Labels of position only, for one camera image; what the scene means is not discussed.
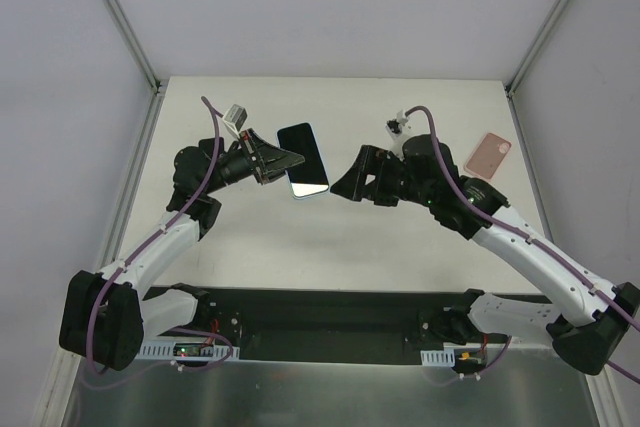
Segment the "light blue phone case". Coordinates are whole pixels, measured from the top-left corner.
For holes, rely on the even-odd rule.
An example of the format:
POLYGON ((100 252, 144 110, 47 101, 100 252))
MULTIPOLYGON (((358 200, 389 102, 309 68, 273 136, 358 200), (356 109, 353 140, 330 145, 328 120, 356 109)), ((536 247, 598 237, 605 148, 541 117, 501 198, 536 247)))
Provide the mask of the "light blue phone case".
POLYGON ((329 190, 329 179, 323 168, 294 167, 287 172, 293 197, 297 200, 324 194, 329 190))

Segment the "pink phone case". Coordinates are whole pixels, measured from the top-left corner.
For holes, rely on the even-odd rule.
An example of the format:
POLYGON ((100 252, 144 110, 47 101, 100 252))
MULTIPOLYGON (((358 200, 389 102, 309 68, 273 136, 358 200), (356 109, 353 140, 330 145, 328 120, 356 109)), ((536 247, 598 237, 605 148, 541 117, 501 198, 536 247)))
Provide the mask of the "pink phone case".
POLYGON ((511 141, 495 133, 486 133, 464 164, 464 171, 491 182, 511 148, 511 141))

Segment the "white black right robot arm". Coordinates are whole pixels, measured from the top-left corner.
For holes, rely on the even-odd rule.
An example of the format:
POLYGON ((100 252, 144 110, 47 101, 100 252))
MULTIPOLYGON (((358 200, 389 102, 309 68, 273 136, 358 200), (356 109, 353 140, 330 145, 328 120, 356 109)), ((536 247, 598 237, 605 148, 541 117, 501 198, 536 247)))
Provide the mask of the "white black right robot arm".
POLYGON ((600 278, 539 237, 498 190, 459 174, 450 149, 430 135, 409 138, 401 150, 362 146, 331 193, 383 207, 424 206, 441 226, 498 256, 546 298, 534 303, 469 289, 462 303, 430 320, 434 335, 459 345, 482 333, 521 338, 551 347, 584 374, 599 374, 638 311, 638 288, 600 278))

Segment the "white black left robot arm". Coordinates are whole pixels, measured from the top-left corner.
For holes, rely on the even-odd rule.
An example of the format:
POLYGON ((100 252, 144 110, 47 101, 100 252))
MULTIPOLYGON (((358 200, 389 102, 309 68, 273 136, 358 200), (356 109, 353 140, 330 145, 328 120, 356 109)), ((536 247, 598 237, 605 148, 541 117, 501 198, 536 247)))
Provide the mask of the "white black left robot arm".
POLYGON ((150 237, 100 271, 81 270, 70 280, 60 347, 122 371, 145 341, 175 328, 191 336, 216 336, 217 315, 207 291, 178 283, 150 298, 149 289, 214 226, 222 205, 213 192, 249 177, 269 184, 304 161, 253 129, 242 131, 229 147, 209 138, 180 150, 174 158, 173 194, 150 237))

